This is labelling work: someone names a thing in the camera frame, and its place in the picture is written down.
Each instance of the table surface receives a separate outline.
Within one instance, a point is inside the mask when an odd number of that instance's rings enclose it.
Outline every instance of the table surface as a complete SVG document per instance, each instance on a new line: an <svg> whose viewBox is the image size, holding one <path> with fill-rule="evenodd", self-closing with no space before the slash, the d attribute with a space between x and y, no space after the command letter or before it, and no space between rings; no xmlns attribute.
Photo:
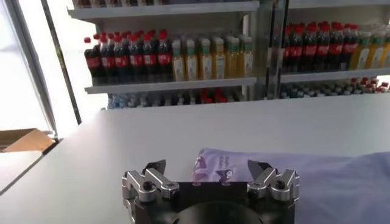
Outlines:
<svg viewBox="0 0 390 224"><path fill-rule="evenodd" d="M204 147L357 156L388 149L390 94L101 111L0 197L0 223L128 223L121 175L167 159L188 181Z"/></svg>
<svg viewBox="0 0 390 224"><path fill-rule="evenodd" d="M0 196L42 156L39 151L0 153Z"/></svg>

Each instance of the red label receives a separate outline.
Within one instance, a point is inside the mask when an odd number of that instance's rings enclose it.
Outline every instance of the red label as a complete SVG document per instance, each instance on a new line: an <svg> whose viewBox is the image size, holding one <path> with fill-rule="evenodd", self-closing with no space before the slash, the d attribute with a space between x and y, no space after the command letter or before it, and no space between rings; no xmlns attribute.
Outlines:
<svg viewBox="0 0 390 224"><path fill-rule="evenodd" d="M302 55L302 47L291 47L290 56L291 57L300 57Z"/></svg>
<svg viewBox="0 0 390 224"><path fill-rule="evenodd" d="M329 54L340 54L342 51L341 44L331 44L329 47Z"/></svg>
<svg viewBox="0 0 390 224"><path fill-rule="evenodd" d="M290 47L285 48L283 53L283 58L288 58L290 56Z"/></svg>
<svg viewBox="0 0 390 224"><path fill-rule="evenodd" d="M314 54L316 54L316 51L317 51L317 46L305 46L303 48L304 55L313 56Z"/></svg>
<svg viewBox="0 0 390 224"><path fill-rule="evenodd" d="M155 65L157 63L156 55L144 55L144 63L145 65Z"/></svg>
<svg viewBox="0 0 390 224"><path fill-rule="evenodd" d="M100 60L98 57L95 58L86 58L88 68L97 68L100 66Z"/></svg>
<svg viewBox="0 0 390 224"><path fill-rule="evenodd" d="M171 64L172 56L170 54L159 54L158 55L158 62L160 65Z"/></svg>
<svg viewBox="0 0 390 224"><path fill-rule="evenodd" d="M129 58L128 56L122 56L115 58L115 65L116 67L125 67L129 65Z"/></svg>
<svg viewBox="0 0 390 224"><path fill-rule="evenodd" d="M329 51L329 45L317 47L317 54L318 55L327 55L328 51Z"/></svg>
<svg viewBox="0 0 390 224"><path fill-rule="evenodd" d="M131 55L130 56L130 63L132 66L142 66L144 65L143 57L142 55Z"/></svg>
<svg viewBox="0 0 390 224"><path fill-rule="evenodd" d="M112 68L115 66L115 58L114 57L104 57L104 58L102 58L102 64L105 68Z"/></svg>
<svg viewBox="0 0 390 224"><path fill-rule="evenodd" d="M344 44L342 51L344 53L351 54L355 51L357 44Z"/></svg>

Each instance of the yellow juice bottle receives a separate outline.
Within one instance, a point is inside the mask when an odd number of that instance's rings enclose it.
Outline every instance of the yellow juice bottle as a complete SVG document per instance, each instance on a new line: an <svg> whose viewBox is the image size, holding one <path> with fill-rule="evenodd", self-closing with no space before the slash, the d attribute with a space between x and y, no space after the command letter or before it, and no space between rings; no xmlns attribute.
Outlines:
<svg viewBox="0 0 390 224"><path fill-rule="evenodd" d="M185 67L184 58L181 51L180 40L175 40L172 43L172 68L176 82L182 82L185 80Z"/></svg>
<svg viewBox="0 0 390 224"><path fill-rule="evenodd" d="M377 31L371 38L370 52L367 57L366 69L380 68L380 59L383 54L383 40L385 37L384 31Z"/></svg>
<svg viewBox="0 0 390 224"><path fill-rule="evenodd" d="M187 56L185 59L186 73L189 81L197 80L197 56L195 54L195 42L191 39L187 40Z"/></svg>
<svg viewBox="0 0 390 224"><path fill-rule="evenodd" d="M359 32L358 46L355 53L353 53L350 70L364 69L366 65L367 57L369 55L370 43L371 43L371 33L370 32Z"/></svg>
<svg viewBox="0 0 390 224"><path fill-rule="evenodd" d="M242 49L239 55L239 75L240 77L253 76L254 55L252 52L252 38L245 37L243 39Z"/></svg>
<svg viewBox="0 0 390 224"><path fill-rule="evenodd" d="M210 40L206 38L200 39L200 55L199 55L199 79L210 80L213 78L210 54Z"/></svg>
<svg viewBox="0 0 390 224"><path fill-rule="evenodd" d="M213 68L213 78L225 79L226 56L224 52L224 40L222 38L214 38L214 54L211 56L211 64Z"/></svg>
<svg viewBox="0 0 390 224"><path fill-rule="evenodd" d="M238 38L231 38L229 41L229 50L227 51L227 77L229 79L238 77Z"/></svg>
<svg viewBox="0 0 390 224"><path fill-rule="evenodd" d="M380 63L382 67L390 68L390 30L387 30L385 36L385 48L383 49L383 54Z"/></svg>

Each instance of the store shelf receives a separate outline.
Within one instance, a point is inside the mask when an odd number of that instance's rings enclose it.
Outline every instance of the store shelf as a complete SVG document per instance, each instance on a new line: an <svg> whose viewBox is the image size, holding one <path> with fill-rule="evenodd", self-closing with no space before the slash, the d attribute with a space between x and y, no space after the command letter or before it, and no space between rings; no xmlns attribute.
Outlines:
<svg viewBox="0 0 390 224"><path fill-rule="evenodd" d="M390 5L389 0L291 0L290 9L344 7L357 5Z"/></svg>
<svg viewBox="0 0 390 224"><path fill-rule="evenodd" d="M280 83L351 79L359 77L375 77L379 75L390 75L390 68L281 75Z"/></svg>
<svg viewBox="0 0 390 224"><path fill-rule="evenodd" d="M219 2L201 4L149 5L68 10L74 19L118 18L131 16L183 15L218 12L249 12L259 8L259 1Z"/></svg>
<svg viewBox="0 0 390 224"><path fill-rule="evenodd" d="M216 80L200 80L187 82L164 82L164 83L144 83L144 84L128 84L128 85L109 85L109 86L92 86L85 88L88 94L100 93L137 93L148 91L164 91L175 89L197 89L197 88L215 88L227 86L246 86L254 85L256 78L242 79L216 79Z"/></svg>

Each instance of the cardboard box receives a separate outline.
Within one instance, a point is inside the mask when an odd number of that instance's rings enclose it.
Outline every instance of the cardboard box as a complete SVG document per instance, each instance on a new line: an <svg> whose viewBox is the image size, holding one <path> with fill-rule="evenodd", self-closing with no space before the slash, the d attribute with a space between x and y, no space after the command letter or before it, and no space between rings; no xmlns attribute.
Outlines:
<svg viewBox="0 0 390 224"><path fill-rule="evenodd" d="M54 142L36 128L0 131L0 152L41 151L44 153Z"/></svg>

